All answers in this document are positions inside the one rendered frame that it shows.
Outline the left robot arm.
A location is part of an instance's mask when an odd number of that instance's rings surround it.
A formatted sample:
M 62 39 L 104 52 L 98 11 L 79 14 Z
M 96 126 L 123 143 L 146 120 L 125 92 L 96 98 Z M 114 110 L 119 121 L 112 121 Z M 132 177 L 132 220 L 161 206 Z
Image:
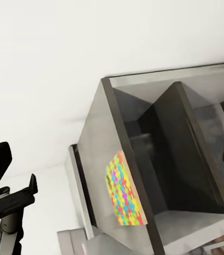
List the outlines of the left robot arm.
M 9 186 L 0 188 L 0 255 L 21 255 L 23 210 L 35 202 L 36 176 L 31 175 L 30 185 L 20 193 L 12 196 L 10 190 Z

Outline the toy box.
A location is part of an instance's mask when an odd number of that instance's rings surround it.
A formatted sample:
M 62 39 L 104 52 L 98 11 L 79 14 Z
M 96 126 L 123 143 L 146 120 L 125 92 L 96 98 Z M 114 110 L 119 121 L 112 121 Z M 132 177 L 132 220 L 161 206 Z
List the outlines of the toy box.
M 56 232 L 61 255 L 84 255 L 82 242 L 87 241 L 85 229 L 77 228 Z

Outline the jigsaw puzzle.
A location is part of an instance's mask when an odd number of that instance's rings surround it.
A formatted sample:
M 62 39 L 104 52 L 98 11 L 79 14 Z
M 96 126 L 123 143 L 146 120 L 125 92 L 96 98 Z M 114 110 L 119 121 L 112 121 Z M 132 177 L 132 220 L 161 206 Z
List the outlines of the jigsaw puzzle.
M 106 184 L 119 225 L 146 225 L 148 221 L 124 152 L 119 151 L 106 169 Z

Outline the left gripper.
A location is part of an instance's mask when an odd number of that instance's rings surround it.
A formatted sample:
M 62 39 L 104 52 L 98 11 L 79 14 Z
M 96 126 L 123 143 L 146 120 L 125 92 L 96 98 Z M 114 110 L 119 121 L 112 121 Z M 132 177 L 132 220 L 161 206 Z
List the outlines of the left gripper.
M 23 210 L 35 202 L 34 194 L 38 193 L 36 176 L 31 175 L 30 185 L 16 195 L 0 198 L 0 220 L 8 227 L 22 222 Z

